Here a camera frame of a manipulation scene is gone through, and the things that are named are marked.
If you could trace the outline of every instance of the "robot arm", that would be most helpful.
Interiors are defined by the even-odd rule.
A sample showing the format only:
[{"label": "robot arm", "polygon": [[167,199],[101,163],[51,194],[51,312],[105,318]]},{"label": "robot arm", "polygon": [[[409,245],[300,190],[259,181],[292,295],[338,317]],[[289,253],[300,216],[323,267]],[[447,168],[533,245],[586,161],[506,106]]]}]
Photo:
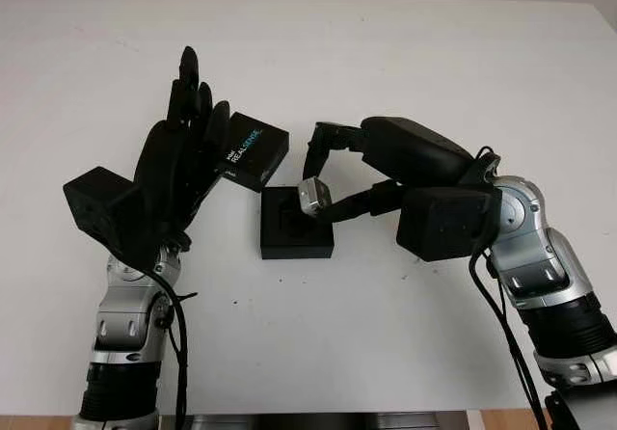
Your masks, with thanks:
[{"label": "robot arm", "polygon": [[[391,180],[332,203],[315,176],[330,149],[345,148],[361,152],[362,161]],[[300,204],[322,223],[401,208],[397,243],[427,261],[477,259],[489,248],[487,268],[528,328],[543,377],[556,388],[546,400],[553,429],[617,428],[617,335],[567,239],[549,228],[538,188],[496,176],[498,162],[490,149],[473,158],[405,119],[374,117],[361,128],[318,123]]]},{"label": "robot arm", "polygon": [[601,311],[566,237],[550,228],[539,189],[500,177],[499,234],[490,270],[517,309],[536,348],[555,429],[615,428],[617,335]]},{"label": "robot arm", "polygon": [[[65,185],[77,226],[111,253],[108,289],[96,334],[80,430],[158,427],[156,383],[165,334],[178,361],[175,427],[186,414],[187,338],[173,286],[185,233],[221,175],[260,191],[288,150],[288,133],[213,106],[200,83],[195,51],[186,47],[172,84],[167,117],[154,125],[132,181],[97,167]],[[178,343],[170,330],[177,320]]]}]

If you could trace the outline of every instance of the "white table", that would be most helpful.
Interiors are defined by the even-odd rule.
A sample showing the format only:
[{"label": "white table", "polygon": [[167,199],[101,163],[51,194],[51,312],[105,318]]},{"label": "white table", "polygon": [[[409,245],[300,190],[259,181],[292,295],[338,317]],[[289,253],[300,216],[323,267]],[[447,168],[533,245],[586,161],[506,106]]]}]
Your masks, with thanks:
[{"label": "white table", "polygon": [[[291,132],[271,185],[299,180],[316,121],[397,115],[491,144],[503,174],[543,189],[617,322],[617,36],[592,7],[0,0],[0,414],[78,411],[106,252],[62,185],[96,165],[132,176],[185,44],[217,100]],[[380,180],[350,153],[323,178],[337,198]],[[465,262],[416,261],[394,243],[397,213],[336,226],[330,260],[289,261],[260,259],[258,215],[258,195],[222,181],[188,229],[189,412],[525,405]],[[169,350],[163,413],[175,372]]]}]

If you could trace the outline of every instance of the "wire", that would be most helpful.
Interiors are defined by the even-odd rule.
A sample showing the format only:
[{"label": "wire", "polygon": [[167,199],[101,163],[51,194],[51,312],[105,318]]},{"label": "wire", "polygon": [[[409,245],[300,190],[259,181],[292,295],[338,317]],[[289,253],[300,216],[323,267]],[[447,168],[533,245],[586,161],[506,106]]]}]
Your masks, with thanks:
[{"label": "wire", "polygon": [[499,310],[495,300],[484,286],[480,278],[478,277],[475,266],[477,264],[478,258],[482,256],[484,249],[480,252],[474,253],[469,259],[469,274],[471,275],[471,279],[473,283],[478,288],[486,302],[489,304],[489,307],[493,310],[499,324],[501,325],[501,329],[505,334],[506,340],[508,342],[508,346],[510,348],[510,354],[512,355],[512,359],[514,361],[515,367],[517,368],[517,373],[519,374],[519,378],[521,379],[521,384],[523,385],[523,390],[527,400],[529,401],[529,405],[531,406],[531,410],[533,411],[533,415],[538,422],[538,428],[540,430],[549,430],[547,426],[547,421],[544,417],[544,412],[542,411],[542,404],[540,402],[540,398],[538,397],[538,391],[536,390],[535,384],[533,383],[533,378],[531,377],[531,373],[529,372],[529,368],[527,366],[526,361],[524,360],[523,353],[521,351],[521,347],[517,342],[510,326],[508,324],[506,316]]},{"label": "wire", "polygon": [[175,357],[177,359],[177,393],[175,396],[175,429],[181,430],[186,419],[186,386],[187,386],[187,368],[188,368],[188,340],[186,334],[186,318],[182,309],[181,299],[178,297],[172,286],[165,281],[160,275],[153,271],[148,271],[146,274],[165,291],[167,296],[172,301],[172,306],[177,319],[177,327],[180,336],[180,345],[177,346],[170,326],[170,338],[172,339],[172,347],[174,348]]},{"label": "wire", "polygon": [[497,286],[499,287],[499,299],[501,300],[501,313],[503,314],[503,318],[507,321],[508,314],[505,306],[505,296],[503,295],[503,285],[500,280],[497,280]]},{"label": "wire", "polygon": [[475,159],[480,158],[485,152],[495,153],[491,146],[482,146],[482,148],[475,154]]}]

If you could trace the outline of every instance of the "small black box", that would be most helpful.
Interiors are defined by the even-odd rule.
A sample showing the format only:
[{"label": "small black box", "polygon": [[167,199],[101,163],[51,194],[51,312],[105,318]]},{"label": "small black box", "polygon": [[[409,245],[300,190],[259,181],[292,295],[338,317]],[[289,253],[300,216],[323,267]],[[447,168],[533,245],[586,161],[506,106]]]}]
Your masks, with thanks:
[{"label": "small black box", "polygon": [[410,189],[403,199],[396,243],[424,261],[469,256],[493,216],[494,203],[492,191]]},{"label": "small black box", "polygon": [[332,224],[300,209],[296,187],[266,187],[261,193],[261,258],[329,258],[335,247]]},{"label": "small black box", "polygon": [[219,171],[227,179],[261,192],[288,151],[287,131],[236,112],[229,119]]}]

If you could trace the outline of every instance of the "black square base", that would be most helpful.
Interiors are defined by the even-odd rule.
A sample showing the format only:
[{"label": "black square base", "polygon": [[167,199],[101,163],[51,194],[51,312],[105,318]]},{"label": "black square base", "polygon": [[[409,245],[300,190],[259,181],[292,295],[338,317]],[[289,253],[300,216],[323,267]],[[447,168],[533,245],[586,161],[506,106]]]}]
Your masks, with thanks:
[{"label": "black square base", "polygon": [[300,209],[295,187],[261,192],[261,258],[329,258],[335,248],[332,224],[318,223]]}]

